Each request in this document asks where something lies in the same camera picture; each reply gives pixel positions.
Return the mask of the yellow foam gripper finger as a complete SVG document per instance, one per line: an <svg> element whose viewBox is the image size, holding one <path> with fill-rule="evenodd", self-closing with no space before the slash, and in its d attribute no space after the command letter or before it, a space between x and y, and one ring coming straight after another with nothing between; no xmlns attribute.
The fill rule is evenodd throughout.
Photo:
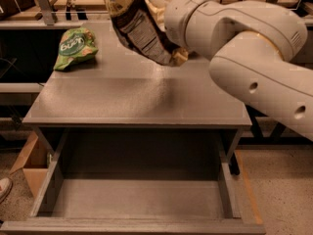
<svg viewBox="0 0 313 235"><path fill-rule="evenodd" d="M179 67L188 61L189 52L183 48L176 48L171 55L170 65L173 67Z"/></svg>
<svg viewBox="0 0 313 235"><path fill-rule="evenodd" d="M154 21L156 22L156 25L161 31L165 31L164 12L167 5L171 1L172 0L145 0L151 16L153 17Z"/></svg>

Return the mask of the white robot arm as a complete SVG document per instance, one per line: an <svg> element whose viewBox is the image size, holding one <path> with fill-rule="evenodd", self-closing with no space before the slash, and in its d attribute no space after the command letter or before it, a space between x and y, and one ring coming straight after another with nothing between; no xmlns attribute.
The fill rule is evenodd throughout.
<svg viewBox="0 0 313 235"><path fill-rule="evenodd" d="M168 39L209 60L224 91L313 140L313 70L291 60L308 30L291 10L260 1L150 0Z"/></svg>

